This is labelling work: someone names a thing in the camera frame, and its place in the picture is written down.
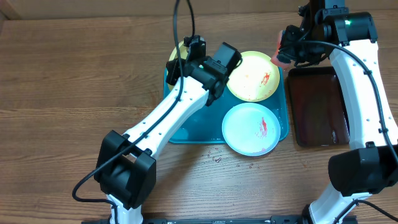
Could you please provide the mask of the yellow plate top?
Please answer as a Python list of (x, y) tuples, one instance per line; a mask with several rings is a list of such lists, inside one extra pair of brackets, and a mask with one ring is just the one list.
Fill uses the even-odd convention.
[(247, 102), (268, 99), (279, 86), (279, 68), (262, 52), (246, 51), (241, 55), (243, 61), (229, 76), (227, 82), (229, 91), (240, 100)]

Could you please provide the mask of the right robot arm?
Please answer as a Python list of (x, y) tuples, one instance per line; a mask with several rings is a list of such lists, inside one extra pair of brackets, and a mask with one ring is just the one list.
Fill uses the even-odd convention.
[(378, 63), (378, 35), (368, 12), (351, 13), (343, 1), (309, 0), (300, 26), (280, 33), (276, 65), (296, 69), (329, 59), (340, 81), (349, 122), (348, 152), (328, 163), (330, 183), (297, 223), (355, 223), (349, 212), (397, 183), (397, 124)]

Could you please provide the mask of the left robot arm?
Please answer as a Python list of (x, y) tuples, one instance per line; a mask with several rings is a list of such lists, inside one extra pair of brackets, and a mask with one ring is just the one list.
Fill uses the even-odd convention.
[(124, 134), (110, 131), (101, 143), (94, 179), (111, 204), (108, 223), (143, 222), (141, 206), (155, 186), (161, 150), (193, 113), (222, 96), (241, 60), (226, 42), (208, 56), (198, 35), (174, 49), (166, 63), (170, 93), (140, 123)]

